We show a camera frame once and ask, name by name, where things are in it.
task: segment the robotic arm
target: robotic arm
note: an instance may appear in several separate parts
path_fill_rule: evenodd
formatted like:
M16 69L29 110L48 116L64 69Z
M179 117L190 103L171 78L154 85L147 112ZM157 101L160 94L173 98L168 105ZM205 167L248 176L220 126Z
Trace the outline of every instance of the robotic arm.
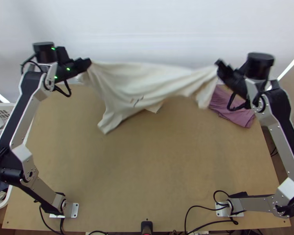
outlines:
M221 60L216 62L219 78L234 92L229 110L253 109L262 126L267 126L281 156L288 178L277 188L275 194L250 196L247 192L230 195L226 202L229 208L219 216L239 216L244 211L273 213L277 217L294 216L294 126L291 122L291 106L288 95L277 80L269 79L274 58L269 54L249 53L240 69L233 70ZM271 90L265 90L267 82ZM246 102L241 107L231 108L235 94Z
M35 72L34 67L30 67L22 75L20 96L0 137L0 180L40 202L46 213L76 218L78 203L67 201L63 193L53 191L38 177L38 169L24 138L40 102L56 90L55 84L66 83L67 79L85 72L91 61L89 58L72 60L64 47L55 48L52 42L34 43L33 47L37 63L30 61L31 58L27 62L36 64L40 71Z

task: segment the cream fabric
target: cream fabric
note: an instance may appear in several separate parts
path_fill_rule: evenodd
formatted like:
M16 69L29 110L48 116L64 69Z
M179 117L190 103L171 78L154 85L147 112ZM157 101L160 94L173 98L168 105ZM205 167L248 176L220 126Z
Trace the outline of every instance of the cream fabric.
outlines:
M216 70L215 66L192 70L149 63L93 62L78 81L104 100L106 111L98 127L106 134L143 109L156 113L162 101L172 96L194 94L198 107L207 108L218 80Z

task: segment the wooden table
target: wooden table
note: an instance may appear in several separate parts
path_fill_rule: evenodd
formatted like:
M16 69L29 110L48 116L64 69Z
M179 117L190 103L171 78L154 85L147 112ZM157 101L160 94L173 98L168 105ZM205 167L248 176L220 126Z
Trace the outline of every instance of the wooden table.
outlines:
M242 128L178 97L158 114L142 111L103 135L97 123L104 103L87 87L72 86L72 93L65 98L54 92L42 102L27 143L40 177L80 204L78 218L65 220L66 231L137 232L147 218L154 231L183 231L187 209L213 208L215 190L275 193L278 180L257 121ZM14 188L3 227L47 230L38 206ZM206 230L290 226L270 213L244 214L237 226L220 223ZM58 229L59 219L45 218ZM187 230L219 219L195 208Z

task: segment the white basket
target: white basket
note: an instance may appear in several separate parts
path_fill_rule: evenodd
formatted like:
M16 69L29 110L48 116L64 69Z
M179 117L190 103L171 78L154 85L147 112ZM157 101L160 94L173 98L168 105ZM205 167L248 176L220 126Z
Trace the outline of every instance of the white basket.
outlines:
M12 112L15 104L13 103L0 103L0 118L5 124L10 117L10 113ZM10 198L12 191L12 185L9 185L7 190L7 195L5 196L4 200L0 200L0 208L3 208L7 205L8 200Z

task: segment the purple cloth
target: purple cloth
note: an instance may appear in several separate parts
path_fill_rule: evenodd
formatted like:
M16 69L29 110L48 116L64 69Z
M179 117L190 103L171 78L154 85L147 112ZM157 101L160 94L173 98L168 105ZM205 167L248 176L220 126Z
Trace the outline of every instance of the purple cloth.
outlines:
M250 128L252 121L254 119L254 111L249 109L240 109L237 111L227 110L227 104L230 99L231 94L223 89L221 86L216 86L214 93L212 95L209 108L219 114L220 117L228 119L242 127ZM232 102L231 107L237 107L243 103L243 100L235 98Z

